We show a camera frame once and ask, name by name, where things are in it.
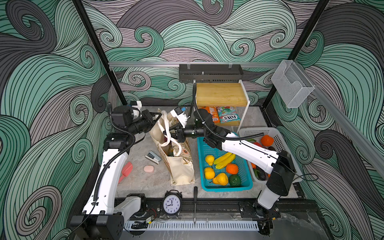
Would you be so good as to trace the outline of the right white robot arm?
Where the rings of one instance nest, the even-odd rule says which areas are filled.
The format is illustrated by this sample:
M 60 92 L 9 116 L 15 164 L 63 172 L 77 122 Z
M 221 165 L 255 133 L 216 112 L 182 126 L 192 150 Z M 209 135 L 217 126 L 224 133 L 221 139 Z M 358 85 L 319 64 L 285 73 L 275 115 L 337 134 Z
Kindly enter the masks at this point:
M 171 116 L 178 123 L 166 131 L 168 139 L 183 143 L 186 138 L 202 137 L 211 148 L 232 153 L 258 166 L 270 177 L 257 198 L 257 206 L 270 210 L 280 197 L 289 194 L 294 181 L 295 166 L 289 152 L 276 152 L 259 147 L 247 141 L 251 136 L 239 137 L 230 130 L 217 126 L 212 115 L 205 109 L 194 112 L 193 124 L 188 124 L 188 117 L 181 108 L 171 111 Z

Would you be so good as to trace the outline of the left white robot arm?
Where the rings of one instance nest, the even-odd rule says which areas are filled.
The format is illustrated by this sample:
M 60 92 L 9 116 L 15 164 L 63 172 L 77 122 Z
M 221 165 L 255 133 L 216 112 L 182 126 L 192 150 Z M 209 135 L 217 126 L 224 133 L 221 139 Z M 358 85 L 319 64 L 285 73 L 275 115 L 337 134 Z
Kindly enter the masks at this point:
M 125 222 L 142 209 L 139 195 L 126 197 L 115 204 L 117 186 L 129 152 L 138 143 L 136 135 L 148 133 L 161 118 L 161 113 L 141 110 L 141 102 L 113 108 L 108 103 L 108 118 L 115 132 L 104 141 L 102 165 L 82 213 L 74 215 L 70 226 L 80 240 L 118 240 Z

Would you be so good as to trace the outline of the cream canvas grocery bag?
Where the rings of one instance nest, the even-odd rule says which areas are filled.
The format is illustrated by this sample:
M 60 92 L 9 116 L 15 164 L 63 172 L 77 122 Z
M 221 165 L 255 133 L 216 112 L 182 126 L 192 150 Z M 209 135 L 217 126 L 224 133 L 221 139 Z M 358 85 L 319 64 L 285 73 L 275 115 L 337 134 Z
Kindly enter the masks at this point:
M 166 111 L 158 109 L 157 112 L 161 117 L 150 130 L 150 135 L 171 175 L 171 185 L 194 184 L 195 169 L 189 142 L 179 143 L 175 137 L 171 137 L 171 127 L 178 124 L 179 120 Z

